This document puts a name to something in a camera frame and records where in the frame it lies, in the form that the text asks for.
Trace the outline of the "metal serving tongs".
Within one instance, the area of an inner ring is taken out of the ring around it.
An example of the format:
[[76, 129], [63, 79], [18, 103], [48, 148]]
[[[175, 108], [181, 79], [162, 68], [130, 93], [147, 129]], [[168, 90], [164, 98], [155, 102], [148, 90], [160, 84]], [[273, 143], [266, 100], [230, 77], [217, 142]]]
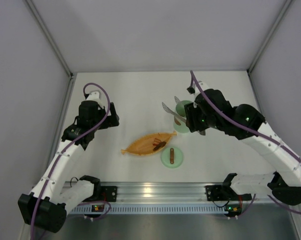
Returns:
[[[174, 96], [174, 101], [175, 101], [175, 107], [176, 107], [176, 100], [180, 100], [177, 96]], [[163, 101], [161, 102], [161, 105], [162, 105], [162, 108], [164, 109], [164, 111], [170, 115], [173, 116], [173, 122], [174, 122], [174, 117], [176, 117], [177, 119], [179, 119], [180, 122], [184, 122], [187, 126], [187, 116], [186, 118], [183, 118], [181, 116], [179, 116], [176, 112], [175, 112], [175, 107], [174, 109], [171, 109], [170, 107], [168, 107]]]

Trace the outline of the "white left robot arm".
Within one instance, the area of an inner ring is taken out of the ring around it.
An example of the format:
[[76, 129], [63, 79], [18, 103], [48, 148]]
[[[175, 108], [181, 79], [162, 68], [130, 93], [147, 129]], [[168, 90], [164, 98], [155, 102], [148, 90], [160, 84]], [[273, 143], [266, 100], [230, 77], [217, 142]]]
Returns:
[[103, 201], [101, 181], [84, 175], [75, 185], [63, 190], [75, 163], [82, 157], [97, 130], [119, 126], [114, 104], [101, 107], [95, 100], [84, 100], [78, 116], [62, 134], [57, 152], [44, 175], [29, 194], [18, 199], [24, 222], [51, 233], [57, 233], [67, 215], [82, 202]]

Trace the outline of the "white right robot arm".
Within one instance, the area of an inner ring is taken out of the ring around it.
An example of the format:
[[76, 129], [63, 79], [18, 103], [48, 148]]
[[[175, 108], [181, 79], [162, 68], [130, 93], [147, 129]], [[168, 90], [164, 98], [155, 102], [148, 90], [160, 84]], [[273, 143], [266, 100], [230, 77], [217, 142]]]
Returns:
[[184, 109], [190, 132], [205, 134], [209, 128], [235, 137], [262, 156], [275, 171], [268, 174], [244, 175], [230, 173], [222, 183], [226, 194], [273, 195], [290, 206], [301, 204], [301, 158], [275, 134], [265, 117], [248, 104], [231, 106], [220, 90], [199, 90], [188, 87], [194, 101]]

